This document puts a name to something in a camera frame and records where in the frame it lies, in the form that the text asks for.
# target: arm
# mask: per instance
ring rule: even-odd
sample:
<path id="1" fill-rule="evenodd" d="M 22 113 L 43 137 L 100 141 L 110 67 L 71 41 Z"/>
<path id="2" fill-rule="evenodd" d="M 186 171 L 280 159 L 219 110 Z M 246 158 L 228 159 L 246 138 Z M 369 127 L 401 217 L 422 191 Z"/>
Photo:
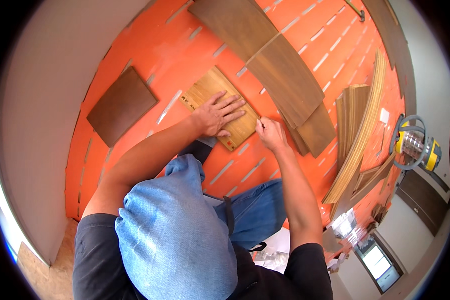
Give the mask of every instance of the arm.
<path id="1" fill-rule="evenodd" d="M 137 183 L 155 178 L 168 162 L 198 137 L 229 136 L 222 127 L 245 114 L 233 110 L 245 104 L 245 100 L 234 102 L 234 95 L 219 103 L 216 100 L 225 94 L 216 93 L 198 107 L 190 116 L 165 130 L 157 132 L 128 150 L 103 177 L 97 190 L 83 212 L 83 217 L 105 213 L 119 215 L 123 198 Z"/>
<path id="2" fill-rule="evenodd" d="M 300 169 L 282 125 L 268 117 L 257 120 L 256 131 L 275 155 L 282 173 L 283 201 L 290 225 L 290 253 L 305 243 L 322 245 L 322 218 L 313 191 Z"/>

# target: hand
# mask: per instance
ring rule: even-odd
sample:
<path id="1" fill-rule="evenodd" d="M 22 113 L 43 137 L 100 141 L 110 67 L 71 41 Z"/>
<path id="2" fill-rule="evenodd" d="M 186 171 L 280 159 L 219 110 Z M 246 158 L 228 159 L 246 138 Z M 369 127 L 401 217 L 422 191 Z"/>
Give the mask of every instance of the hand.
<path id="1" fill-rule="evenodd" d="M 230 132 L 222 127 L 245 114 L 244 110 L 232 112 L 245 104 L 245 100 L 234 102 L 240 95 L 233 95 L 215 104 L 225 93 L 226 91 L 222 91 L 214 94 L 192 113 L 191 117 L 197 122 L 202 135 L 230 136 Z"/>
<path id="2" fill-rule="evenodd" d="M 255 131 L 258 133 L 263 145 L 275 154 L 283 149 L 290 148 L 282 124 L 269 117 L 258 119 Z"/>

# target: yellow vacuum cleaner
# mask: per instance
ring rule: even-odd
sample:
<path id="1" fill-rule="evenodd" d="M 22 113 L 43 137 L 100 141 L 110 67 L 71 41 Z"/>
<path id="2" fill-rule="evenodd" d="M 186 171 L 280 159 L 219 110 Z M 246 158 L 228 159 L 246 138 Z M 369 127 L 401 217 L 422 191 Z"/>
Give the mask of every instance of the yellow vacuum cleaner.
<path id="1" fill-rule="evenodd" d="M 419 120 L 423 128 L 410 125 L 410 120 Z M 432 137 L 429 139 L 425 123 L 418 115 L 405 117 L 403 114 L 398 117 L 397 124 L 393 130 L 389 153 L 395 147 L 398 153 L 407 153 L 415 161 L 411 165 L 401 165 L 394 161 L 393 164 L 402 170 L 412 170 L 422 164 L 428 171 L 433 171 L 438 166 L 442 158 L 442 149 L 438 142 Z"/>

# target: floor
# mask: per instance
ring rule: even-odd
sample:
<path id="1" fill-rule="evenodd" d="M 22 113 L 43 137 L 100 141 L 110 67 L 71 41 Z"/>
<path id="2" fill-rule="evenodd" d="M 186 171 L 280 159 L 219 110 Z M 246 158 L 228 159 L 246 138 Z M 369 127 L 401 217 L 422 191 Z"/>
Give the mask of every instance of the floor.
<path id="1" fill-rule="evenodd" d="M 353 3 L 365 10 L 364 22 L 360 22 L 355 11 L 342 0 L 256 2 L 312 70 L 323 88 L 324 104 L 336 128 L 335 99 L 350 84 L 371 84 L 375 49 L 385 53 L 370 15 L 359 0 Z M 128 149 L 190 114 L 176 100 L 214 65 L 222 70 L 259 115 L 281 121 L 270 96 L 244 68 L 244 63 L 187 11 L 192 3 L 192 0 L 157 0 L 117 36 L 98 66 L 81 104 L 70 144 L 65 190 L 67 217 L 80 220 L 103 175 Z M 94 132 L 86 116 L 130 64 L 147 81 L 159 103 L 109 149 Z M 394 125 L 398 115 L 405 111 L 396 72 L 390 67 L 386 71 L 380 107 L 390 112 L 385 138 L 382 144 L 384 124 L 377 116 L 377 124 L 365 149 L 362 171 L 381 165 L 388 157 Z M 337 174 L 337 140 L 335 138 L 317 158 L 310 153 L 304 157 L 296 153 L 296 157 L 317 197 L 325 226 L 330 222 L 331 208 L 321 200 Z M 236 195 L 280 177 L 274 156 L 262 146 L 257 134 L 251 135 L 233 152 L 217 143 L 203 169 L 206 175 L 203 190 L 217 197 Z M 372 208 L 376 203 L 385 203 L 399 173 L 394 166 L 385 191 L 379 194 L 382 185 L 378 184 L 354 207 L 357 226 L 342 242 L 343 251 L 348 252 L 366 234 L 365 228 L 372 221 Z M 326 259 L 330 260 L 335 255 L 326 253 Z"/>

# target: denim cap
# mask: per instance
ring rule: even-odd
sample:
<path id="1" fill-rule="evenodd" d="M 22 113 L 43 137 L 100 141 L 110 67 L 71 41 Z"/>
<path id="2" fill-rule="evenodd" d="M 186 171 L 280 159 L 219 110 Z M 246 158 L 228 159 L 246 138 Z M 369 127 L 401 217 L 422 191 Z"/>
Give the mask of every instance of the denim cap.
<path id="1" fill-rule="evenodd" d="M 172 160 L 165 176 L 138 183 L 115 221 L 126 272 L 148 300 L 226 299 L 237 286 L 227 225 L 204 200 L 200 163 Z"/>

